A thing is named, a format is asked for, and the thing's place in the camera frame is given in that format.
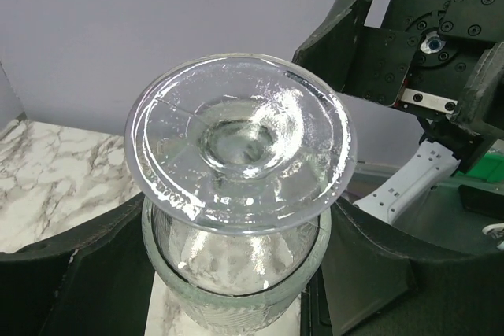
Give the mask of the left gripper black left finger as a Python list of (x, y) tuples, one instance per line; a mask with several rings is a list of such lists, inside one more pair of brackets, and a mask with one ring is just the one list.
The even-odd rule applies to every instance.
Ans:
[(137, 194), (92, 220), (1, 254), (3, 335), (142, 335), (154, 269)]

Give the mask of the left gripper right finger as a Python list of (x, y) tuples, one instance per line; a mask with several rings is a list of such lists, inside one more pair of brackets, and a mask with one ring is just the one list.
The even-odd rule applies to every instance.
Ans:
[(500, 335), (503, 255), (415, 238), (339, 199), (301, 299), (303, 335)]

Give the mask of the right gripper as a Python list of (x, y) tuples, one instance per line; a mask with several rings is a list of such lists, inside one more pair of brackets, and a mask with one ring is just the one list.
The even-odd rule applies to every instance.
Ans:
[(337, 92), (503, 133), (503, 0), (390, 0), (363, 30), (371, 4), (335, 0), (292, 62)]

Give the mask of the clear glass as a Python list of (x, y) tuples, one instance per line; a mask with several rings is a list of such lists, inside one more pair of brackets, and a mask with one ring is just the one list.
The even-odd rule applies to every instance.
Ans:
[(124, 150), (154, 270), (198, 325), (249, 335), (320, 267), (357, 145), (344, 104), (312, 72), (216, 54), (144, 89)]

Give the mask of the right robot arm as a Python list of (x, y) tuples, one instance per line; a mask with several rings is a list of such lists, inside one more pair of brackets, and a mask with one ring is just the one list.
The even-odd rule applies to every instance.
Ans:
[(427, 189), (468, 172), (503, 137), (503, 0), (335, 0), (295, 51), (334, 91), (414, 115), (417, 152), (356, 206), (393, 223)]

